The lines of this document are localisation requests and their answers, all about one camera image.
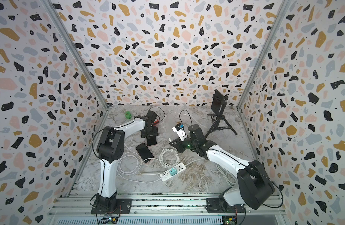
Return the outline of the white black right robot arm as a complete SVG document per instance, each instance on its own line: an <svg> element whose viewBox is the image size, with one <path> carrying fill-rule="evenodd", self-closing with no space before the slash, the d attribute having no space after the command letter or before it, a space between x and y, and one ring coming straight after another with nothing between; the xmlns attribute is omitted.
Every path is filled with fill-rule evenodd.
<svg viewBox="0 0 345 225"><path fill-rule="evenodd" d="M189 126L188 133L180 123L172 130L179 137L172 140L170 146L180 153L185 150L195 152L236 178L238 188L228 188L219 196L222 211L238 204L245 204L256 210L275 192L274 183L259 161L247 161L223 150L217 143L207 140L197 124Z"/></svg>

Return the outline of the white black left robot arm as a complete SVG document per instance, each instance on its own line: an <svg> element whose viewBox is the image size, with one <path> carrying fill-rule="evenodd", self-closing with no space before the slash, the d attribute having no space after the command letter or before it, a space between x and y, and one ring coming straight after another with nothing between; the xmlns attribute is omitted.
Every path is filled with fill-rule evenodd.
<svg viewBox="0 0 345 225"><path fill-rule="evenodd" d="M111 198L116 194L116 174L118 163L123 156L125 139L137 132L142 138L157 136L158 129L154 124L158 115L149 110L146 115L135 116L130 122L115 127L106 126L102 130L97 144L97 157L101 162L101 181L98 193L101 197Z"/></svg>

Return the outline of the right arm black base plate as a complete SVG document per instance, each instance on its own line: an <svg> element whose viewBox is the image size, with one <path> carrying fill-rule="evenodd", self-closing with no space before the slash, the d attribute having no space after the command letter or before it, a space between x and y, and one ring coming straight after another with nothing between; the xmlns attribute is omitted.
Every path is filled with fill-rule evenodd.
<svg viewBox="0 0 345 225"><path fill-rule="evenodd" d="M206 210L208 213L245 213L244 204L230 206L223 198L207 198Z"/></svg>

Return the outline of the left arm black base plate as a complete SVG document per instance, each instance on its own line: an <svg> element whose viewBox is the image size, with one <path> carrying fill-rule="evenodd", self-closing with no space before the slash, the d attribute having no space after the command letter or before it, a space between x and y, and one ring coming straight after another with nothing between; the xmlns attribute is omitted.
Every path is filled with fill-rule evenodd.
<svg viewBox="0 0 345 225"><path fill-rule="evenodd" d="M102 197L99 193L94 196L95 200L92 205L91 214L102 215L108 214L129 214L132 206L132 199L117 198L117 194L111 197Z"/></svg>

